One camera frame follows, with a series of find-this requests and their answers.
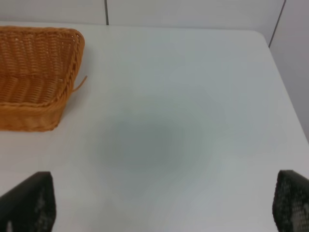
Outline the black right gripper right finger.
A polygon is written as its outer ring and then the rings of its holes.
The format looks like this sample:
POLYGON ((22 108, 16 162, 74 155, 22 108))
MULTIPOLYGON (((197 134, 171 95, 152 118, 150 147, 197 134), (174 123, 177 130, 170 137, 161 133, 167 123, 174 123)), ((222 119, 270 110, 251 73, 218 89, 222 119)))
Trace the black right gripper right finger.
POLYGON ((293 170, 281 170, 272 204, 280 232, 309 231, 309 180, 293 170))

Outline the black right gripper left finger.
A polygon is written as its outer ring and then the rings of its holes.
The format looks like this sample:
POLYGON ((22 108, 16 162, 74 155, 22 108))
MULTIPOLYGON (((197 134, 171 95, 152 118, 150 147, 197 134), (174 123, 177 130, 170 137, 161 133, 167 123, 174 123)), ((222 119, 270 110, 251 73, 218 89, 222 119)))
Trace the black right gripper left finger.
POLYGON ((2 232, 51 232, 56 199, 50 172, 36 172, 0 197, 2 232))

